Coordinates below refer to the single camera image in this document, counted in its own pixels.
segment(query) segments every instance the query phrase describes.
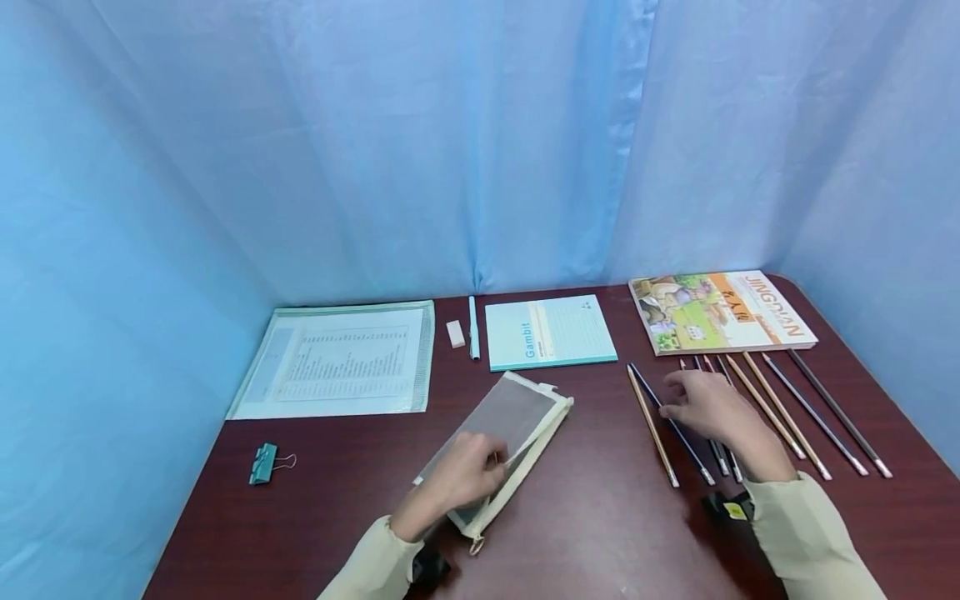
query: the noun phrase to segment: person's left hand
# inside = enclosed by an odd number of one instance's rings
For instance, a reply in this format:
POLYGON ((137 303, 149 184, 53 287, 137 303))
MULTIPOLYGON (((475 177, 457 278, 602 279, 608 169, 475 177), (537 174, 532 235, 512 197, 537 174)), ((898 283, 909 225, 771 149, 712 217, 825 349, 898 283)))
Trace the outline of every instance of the person's left hand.
POLYGON ((507 478, 507 444, 483 433, 462 432, 430 477, 410 492, 390 518, 401 540, 413 541, 455 508, 496 492, 507 478))

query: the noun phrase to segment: hand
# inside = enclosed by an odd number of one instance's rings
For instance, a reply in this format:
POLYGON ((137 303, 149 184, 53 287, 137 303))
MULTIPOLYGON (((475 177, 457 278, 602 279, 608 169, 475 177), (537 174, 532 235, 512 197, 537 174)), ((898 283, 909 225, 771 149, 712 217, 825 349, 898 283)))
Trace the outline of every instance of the hand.
POLYGON ((507 444, 482 433, 462 432, 430 477, 410 492, 390 519, 401 540, 413 541, 441 516, 496 492, 507 478, 507 444))
POLYGON ((664 382, 672 394, 662 399, 661 417, 729 446, 754 481, 797 478, 780 438, 722 374, 675 371, 664 382))

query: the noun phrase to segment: wooden pencil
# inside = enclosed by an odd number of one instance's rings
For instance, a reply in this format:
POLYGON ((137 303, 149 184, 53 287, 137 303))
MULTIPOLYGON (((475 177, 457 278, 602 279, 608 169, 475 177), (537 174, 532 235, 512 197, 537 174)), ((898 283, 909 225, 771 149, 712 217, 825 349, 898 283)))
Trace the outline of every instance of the wooden pencil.
POLYGON ((813 384, 813 387, 817 389, 817 392, 824 399, 827 405, 830 407, 830 410, 833 411, 833 414, 840 419, 840 422, 843 423, 843 426, 847 428, 847 431, 850 432, 850 435, 856 440, 860 447, 863 448, 863 451, 867 453, 867 456, 870 457, 870 460, 874 462, 877 470, 880 471, 880 474, 883 475, 886 479, 890 479, 894 476, 890 469, 883 464, 883 461, 880 460, 879 455, 874 452, 874 447, 867 442, 867 439, 863 437, 863 434, 860 433, 860 430, 856 428, 856 425, 853 424, 853 421, 850 420, 850 417, 847 416, 847 413, 844 412, 840 405, 837 404, 837 401, 833 399, 833 396, 830 395, 830 392, 827 391, 827 388, 820 383, 820 379, 817 379, 817 375, 813 374, 813 371, 810 370, 810 367, 806 365, 803 358, 800 357, 800 354, 796 350, 790 349, 790 358, 793 359, 793 362, 797 363, 797 366, 800 367, 800 370, 804 372, 804 375, 807 379, 810 380, 810 383, 813 384))
MULTIPOLYGON (((720 365, 719 372, 721 372, 723 376, 727 378, 727 384, 736 389, 733 385, 733 380, 730 379, 730 373, 727 371, 727 365, 724 364, 723 360, 719 356, 717 356, 717 364, 720 365)), ((733 451, 726 446, 724 446, 724 449, 727 450, 727 458, 730 459, 730 470, 733 471, 733 479, 736 480, 736 483, 743 483, 743 471, 740 470, 740 463, 736 460, 736 455, 733 454, 733 451)))
POLYGON ((663 442, 660 440, 660 434, 657 432, 657 426, 654 424, 654 419, 650 415, 650 406, 647 403, 647 400, 644 399, 643 392, 640 390, 639 384, 636 382, 634 373, 630 370, 630 367, 627 367, 627 376, 630 377, 630 384, 634 386, 634 394, 636 395, 636 401, 640 405, 640 410, 643 411, 643 417, 647 421, 647 427, 650 428, 650 435, 653 436, 654 444, 657 446, 657 452, 660 454, 660 459, 663 461, 663 468, 666 470, 666 476, 670 479, 670 486, 678 488, 680 486, 680 481, 677 480, 677 474, 673 471, 673 467, 670 465, 670 459, 666 456, 666 450, 663 448, 663 442))
POLYGON ((777 410, 780 412, 780 416, 783 417, 783 421, 786 422, 786 426, 790 428, 790 431, 793 433, 794 437, 797 438, 797 441, 800 442, 800 445, 806 451, 806 455, 810 457, 810 461, 813 463, 813 466, 820 471, 820 475, 826 480, 830 481, 833 477, 830 476, 830 471, 827 470, 827 466, 824 465, 824 462, 820 460, 820 457, 817 456, 817 453, 813 450, 813 446, 810 445, 810 442, 807 440, 804 432, 800 430, 800 427, 797 426, 797 423, 790 417, 790 413, 786 412, 786 407, 783 406, 783 402, 780 401, 780 397, 777 396, 777 393, 774 392, 774 389, 770 387, 770 382, 767 381, 767 378, 763 376, 763 372, 759 369, 754 362, 754 357, 750 355, 750 352, 744 352, 743 357, 747 360, 747 365, 750 366, 750 370, 756 375, 756 380, 760 382, 760 385, 763 386, 764 391, 774 402, 774 406, 777 407, 777 410))
MULTIPOLYGON (((707 363, 707 370, 709 372, 714 372, 713 363, 710 362, 710 359, 704 354, 704 362, 707 363)), ((725 446, 717 442, 716 440, 707 440, 710 445, 710 451, 713 452, 713 460, 717 463, 717 468, 720 469, 720 474, 724 477, 730 476, 730 468, 727 466, 727 452, 729 452, 725 446)))
POLYGON ((840 438, 836 437, 836 434, 834 434, 824 420, 820 418, 820 415, 817 414, 817 411, 813 410, 813 407, 810 406, 810 403, 806 401, 806 398, 804 398, 797 388, 790 383, 790 380, 786 378, 786 375, 784 375, 783 372, 777 368, 777 365, 774 364, 774 361, 767 356, 765 352, 762 352, 761 354, 763 356, 763 360, 767 361, 767 366, 770 367, 770 370, 780 378, 780 382, 783 383, 783 387, 785 387, 787 390, 790 390, 790 393, 793 394, 798 402, 800 402, 801 406, 805 408, 806 412, 810 414, 813 420, 817 421, 817 424, 820 425, 820 428, 824 430, 824 433, 827 434, 827 437, 830 438, 830 441, 840 449, 840 453, 847 458, 847 461, 850 462, 851 465, 853 465, 853 468, 856 469, 856 472, 860 473, 860 475, 863 477, 869 475, 870 472, 860 464, 860 461, 857 460, 857 458, 853 456, 849 450, 847 450, 847 447, 843 442, 840 441, 840 438))
POLYGON ((790 432, 786 430, 786 427, 783 426, 783 423, 780 422, 780 419, 777 417, 776 413, 771 410, 770 405, 767 404, 766 400, 763 399, 763 396, 760 395, 760 392, 756 390, 754 384, 750 382, 750 379, 747 379, 747 375, 740 370, 740 367, 737 366, 736 361, 733 360, 733 357, 725 354, 724 357, 727 359, 727 362, 730 363, 733 372, 736 373, 736 376, 740 378, 740 382, 743 383, 743 386, 747 388, 750 392, 750 395, 754 397, 756 403, 760 405, 760 408, 763 409, 764 414, 766 414, 767 419, 770 420, 776 427, 777 431, 780 432, 780 435, 790 446, 790 449, 793 450, 793 453, 797 455, 797 458, 803 460, 806 458, 804 451, 797 445, 794 441, 793 436, 790 435, 790 432))
MULTIPOLYGON (((640 387, 643 388, 643 392, 651 401, 653 401, 654 405, 657 406, 657 408, 663 408, 663 404, 660 402, 660 399, 657 397, 657 395, 654 394, 654 389, 651 388, 650 384, 648 384, 646 379, 643 378, 643 374, 640 373, 640 369, 638 369, 634 363, 628 363, 627 369, 634 375, 634 377, 636 377, 636 380, 640 383, 640 387)), ((716 482, 713 480, 713 475, 710 474, 710 471, 707 469, 707 466, 704 465, 704 462, 700 460, 700 455, 698 455, 697 451, 693 449, 692 445, 690 445, 690 442, 687 440, 684 432, 680 430, 680 426, 671 419, 667 419, 666 422, 673 427, 674 433, 677 434, 681 444, 683 444, 686 448, 690 458, 692 458, 693 462, 697 464, 697 468, 700 470, 700 474, 703 476, 704 481, 707 482, 707 485, 716 485, 716 482)))

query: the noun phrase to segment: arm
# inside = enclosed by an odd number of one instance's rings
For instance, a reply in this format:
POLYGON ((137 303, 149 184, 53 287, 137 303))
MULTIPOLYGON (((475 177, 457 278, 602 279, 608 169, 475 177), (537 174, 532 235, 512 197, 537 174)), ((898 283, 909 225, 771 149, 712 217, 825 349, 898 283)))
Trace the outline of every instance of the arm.
POLYGON ((749 472, 754 533, 791 600, 884 598, 820 486, 793 468, 777 434, 723 375, 667 375, 680 393, 660 415, 728 445, 749 472))
POLYGON ((401 600, 423 548, 420 539, 446 513, 494 493, 507 477, 497 458, 506 455, 507 446, 490 436, 457 436, 430 478, 407 494, 393 516, 367 530, 318 600, 401 600))

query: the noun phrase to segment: eraser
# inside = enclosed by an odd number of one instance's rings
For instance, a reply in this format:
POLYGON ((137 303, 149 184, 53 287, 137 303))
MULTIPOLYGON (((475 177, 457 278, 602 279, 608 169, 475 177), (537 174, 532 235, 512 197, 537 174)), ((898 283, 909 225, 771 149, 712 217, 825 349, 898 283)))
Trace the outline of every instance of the eraser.
POLYGON ((451 321, 446 324, 446 332, 450 336, 450 346, 452 348, 462 348, 467 344, 464 340, 464 330, 460 328, 459 321, 451 321))

